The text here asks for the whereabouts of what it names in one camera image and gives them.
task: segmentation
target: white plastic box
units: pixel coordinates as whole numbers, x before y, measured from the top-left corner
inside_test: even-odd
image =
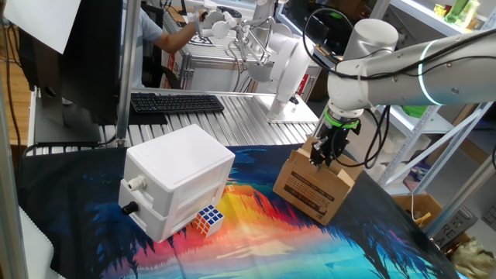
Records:
[[[196,125],[141,143],[127,150],[119,205],[136,202],[131,218],[162,242],[220,202],[233,161],[231,151]],[[146,186],[129,184],[137,177]]]

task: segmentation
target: white valve fitting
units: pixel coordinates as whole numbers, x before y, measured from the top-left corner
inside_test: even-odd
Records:
[[[131,190],[131,191],[143,189],[146,187],[146,179],[144,177],[142,177],[141,175],[138,177],[135,177],[127,183],[127,187],[129,187],[129,190]]]

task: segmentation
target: computer monitor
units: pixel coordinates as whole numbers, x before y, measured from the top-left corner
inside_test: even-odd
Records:
[[[82,0],[64,54],[19,31],[22,69],[40,89],[35,143],[97,143],[98,122],[115,124],[121,22],[122,0]]]

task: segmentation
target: bottle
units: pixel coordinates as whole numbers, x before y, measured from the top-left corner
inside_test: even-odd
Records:
[[[472,21],[472,18],[475,16],[475,12],[477,11],[477,8],[479,8],[479,5],[480,3],[477,0],[469,0],[467,5],[465,6],[465,9],[463,9],[463,11],[458,16],[455,24],[461,28],[466,28],[470,24],[470,21]]]
[[[455,23],[458,19],[460,13],[465,9],[469,0],[456,0],[455,5],[451,8],[451,11],[448,12],[448,15],[444,18],[444,21],[447,23]]]

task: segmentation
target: cardboard box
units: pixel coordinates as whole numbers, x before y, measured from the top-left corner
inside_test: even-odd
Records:
[[[395,195],[392,198],[404,209],[412,210],[412,196],[411,195]],[[413,196],[413,210],[415,212],[419,211],[422,215],[431,213],[431,217],[422,223],[422,227],[427,226],[432,220],[434,220],[439,213],[443,210],[443,207],[431,196],[427,194],[414,195]],[[462,235],[450,241],[452,244],[465,243],[470,240],[470,237],[464,232]]]
[[[363,168],[348,168],[333,162],[330,167],[322,165],[316,171],[315,166],[308,162],[312,143],[316,141],[315,138],[309,138],[302,148],[291,153],[279,173],[274,192],[315,221],[327,225],[350,193]],[[339,160],[345,164],[356,164],[344,155]]]
[[[357,21],[367,3],[368,0],[340,0],[337,8],[350,19]]]

